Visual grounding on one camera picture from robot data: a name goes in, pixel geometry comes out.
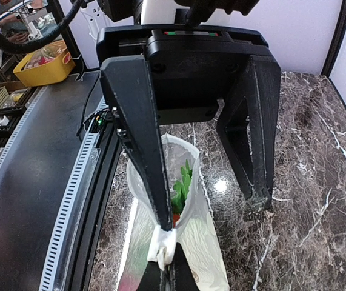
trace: perforated metal strip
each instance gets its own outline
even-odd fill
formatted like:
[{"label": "perforated metal strip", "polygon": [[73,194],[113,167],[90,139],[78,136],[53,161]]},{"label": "perforated metal strip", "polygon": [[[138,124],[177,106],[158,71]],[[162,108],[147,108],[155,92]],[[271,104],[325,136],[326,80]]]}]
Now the perforated metal strip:
[{"label": "perforated metal strip", "polygon": [[33,101],[30,103],[28,109],[25,111],[25,113],[23,114],[21,120],[19,121],[18,125],[16,126],[16,128],[14,129],[14,132],[11,134],[11,137],[8,139],[4,150],[0,156],[0,169],[3,165],[4,160],[7,157],[8,152],[11,149],[11,146],[13,145],[13,143],[15,142],[15,139],[17,138],[19,132],[22,129],[22,126],[25,124],[26,120],[28,119],[28,117],[30,116],[31,112],[33,111],[35,105],[38,103],[38,101],[40,100],[40,98],[42,97],[42,95],[45,93],[47,87],[42,87],[39,89],[39,91],[37,92],[37,94],[35,95],[35,97],[33,97]]},{"label": "perforated metal strip", "polygon": [[[106,108],[106,104],[102,98],[97,110],[102,110],[104,108]],[[59,257],[61,254],[62,245],[64,243],[65,233],[69,224],[70,214],[75,204],[75,198],[85,167],[91,151],[95,147],[98,136],[98,133],[87,133],[81,144],[76,162],[73,166],[73,170],[70,174],[70,178],[65,189],[61,206],[59,208],[52,237],[50,238],[44,269],[42,271],[41,283],[39,285],[39,291],[53,291]]]}]

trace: dark marble surface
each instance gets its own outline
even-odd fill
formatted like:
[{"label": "dark marble surface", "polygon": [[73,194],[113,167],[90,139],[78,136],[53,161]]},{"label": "dark marble surface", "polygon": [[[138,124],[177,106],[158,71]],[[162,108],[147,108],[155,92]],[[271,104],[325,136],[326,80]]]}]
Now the dark marble surface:
[{"label": "dark marble surface", "polygon": [[[162,132],[202,153],[231,290],[346,290],[346,111],[323,76],[282,75],[273,211],[253,213],[215,131],[216,120]],[[115,290],[133,198],[122,154],[90,290]]]}]

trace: green vegetable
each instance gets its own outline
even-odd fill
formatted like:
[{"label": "green vegetable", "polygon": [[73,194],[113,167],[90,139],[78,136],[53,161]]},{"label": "green vegetable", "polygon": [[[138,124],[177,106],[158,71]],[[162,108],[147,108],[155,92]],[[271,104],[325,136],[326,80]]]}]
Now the green vegetable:
[{"label": "green vegetable", "polygon": [[191,183],[191,178],[193,177],[193,170],[190,169],[189,161],[186,160],[185,167],[181,167],[182,182],[176,181],[173,189],[177,193],[171,199],[171,204],[173,207],[173,213],[181,215],[185,207],[185,202],[189,193],[189,187]]}]

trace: yellow plastic container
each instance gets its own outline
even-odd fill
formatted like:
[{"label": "yellow plastic container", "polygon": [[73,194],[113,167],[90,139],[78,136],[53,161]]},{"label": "yellow plastic container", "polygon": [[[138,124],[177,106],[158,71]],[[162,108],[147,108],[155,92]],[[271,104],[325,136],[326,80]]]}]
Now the yellow plastic container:
[{"label": "yellow plastic container", "polygon": [[34,53],[29,53],[15,67],[13,73],[26,87],[37,87],[62,82],[75,67],[75,62],[68,49],[51,62],[39,67],[24,70]]}]

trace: transparent bag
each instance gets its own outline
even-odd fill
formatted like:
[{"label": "transparent bag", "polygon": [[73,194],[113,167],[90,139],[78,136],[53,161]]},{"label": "transparent bag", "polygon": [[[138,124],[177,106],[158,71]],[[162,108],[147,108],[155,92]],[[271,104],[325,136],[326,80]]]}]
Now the transparent bag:
[{"label": "transparent bag", "polygon": [[[200,291],[228,291],[224,261],[200,179],[199,150],[193,144],[168,134],[162,136],[162,145],[172,197],[175,195],[175,182],[182,179],[181,166],[185,166],[186,160],[193,169],[185,207],[175,228],[196,284]],[[127,262],[118,286],[120,291],[136,290],[142,276],[141,270],[144,271],[147,265],[147,251],[156,225],[142,179],[131,161],[127,164],[127,182],[131,193],[140,203]]]}]

